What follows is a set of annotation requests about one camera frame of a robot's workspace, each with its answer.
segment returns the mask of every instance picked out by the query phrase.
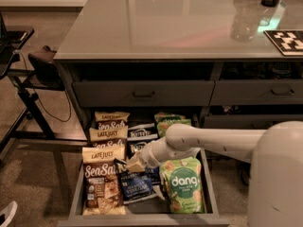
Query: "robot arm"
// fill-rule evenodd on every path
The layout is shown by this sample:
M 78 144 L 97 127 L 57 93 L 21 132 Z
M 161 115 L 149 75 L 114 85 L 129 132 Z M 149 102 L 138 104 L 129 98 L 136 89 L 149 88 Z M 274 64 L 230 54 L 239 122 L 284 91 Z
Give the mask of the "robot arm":
M 198 129 L 184 124 L 168 128 L 166 137 L 150 142 L 129 161 L 132 166 L 154 168 L 168 159 L 195 156 L 200 148 L 250 163 L 254 147 L 264 130 L 213 130 Z

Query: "black and white checkered board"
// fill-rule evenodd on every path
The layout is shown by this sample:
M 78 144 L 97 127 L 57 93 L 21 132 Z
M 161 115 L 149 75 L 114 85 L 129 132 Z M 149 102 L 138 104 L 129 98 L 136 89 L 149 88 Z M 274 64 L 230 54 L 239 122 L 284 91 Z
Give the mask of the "black and white checkered board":
M 303 56 L 303 30 L 265 30 L 284 56 Z

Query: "drawer front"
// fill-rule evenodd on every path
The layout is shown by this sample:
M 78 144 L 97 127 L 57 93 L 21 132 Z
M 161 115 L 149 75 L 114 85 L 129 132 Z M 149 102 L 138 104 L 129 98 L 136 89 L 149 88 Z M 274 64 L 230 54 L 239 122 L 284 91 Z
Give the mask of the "drawer front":
M 83 81 L 73 88 L 81 107 L 204 106 L 214 82 L 175 81 Z
M 302 104 L 303 80 L 219 80 L 210 105 Z
M 211 115 L 205 117 L 203 128 L 266 130 L 279 122 L 303 121 L 302 114 Z

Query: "cable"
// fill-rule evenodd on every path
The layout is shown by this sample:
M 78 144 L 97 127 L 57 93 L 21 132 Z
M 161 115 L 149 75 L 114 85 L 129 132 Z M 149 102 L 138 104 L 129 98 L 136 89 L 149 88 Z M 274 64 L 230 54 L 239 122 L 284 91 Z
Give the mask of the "cable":
M 23 53 L 21 52 L 21 50 L 16 49 L 16 50 L 13 51 L 13 53 L 21 55 L 21 57 L 22 57 L 22 59 L 23 59 L 23 62 L 24 62 L 24 65 L 25 65 L 25 68 L 26 68 L 26 71 L 27 71 L 27 75 L 29 76 L 29 72 L 28 72 L 28 69 L 27 69 L 27 61 L 26 61 L 26 59 L 25 59 Z M 33 91 L 35 92 L 35 94 L 38 96 L 38 93 L 36 92 L 36 90 L 35 90 L 34 88 L 32 88 L 32 90 L 33 90 Z M 64 90 L 64 92 L 65 92 L 66 99 L 67 99 L 67 102 L 68 102 L 68 110 L 69 110 L 67 119 L 60 119 L 59 117 L 57 117 L 57 116 L 51 114 L 51 113 L 45 108 L 45 105 L 44 105 L 43 102 L 40 100 L 40 97 L 39 97 L 39 96 L 38 96 L 38 101 L 40 102 L 42 108 L 45 110 L 45 112 L 46 112 L 49 116 L 51 116 L 51 117 L 53 117 L 53 118 L 55 118 L 55 119 L 57 119 L 57 120 L 59 120 L 59 121 L 61 121 L 61 122 L 63 122 L 63 123 L 66 123 L 66 122 L 68 122 L 68 121 L 70 120 L 70 118 L 71 118 L 71 116 L 72 116 L 72 107 L 71 107 L 71 103 L 70 103 L 70 100 L 69 100 L 69 97 L 68 97 L 67 92 L 66 92 L 65 90 Z

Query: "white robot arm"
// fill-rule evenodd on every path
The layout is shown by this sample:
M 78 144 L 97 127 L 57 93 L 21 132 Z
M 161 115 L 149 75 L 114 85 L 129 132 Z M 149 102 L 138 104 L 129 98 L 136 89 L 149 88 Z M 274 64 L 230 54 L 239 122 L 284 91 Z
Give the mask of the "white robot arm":
M 173 125 L 166 138 L 140 150 L 129 169 L 156 167 L 168 159 L 193 156 L 200 148 L 251 162 L 250 227 L 303 226 L 303 122 L 284 122 L 267 131 Z

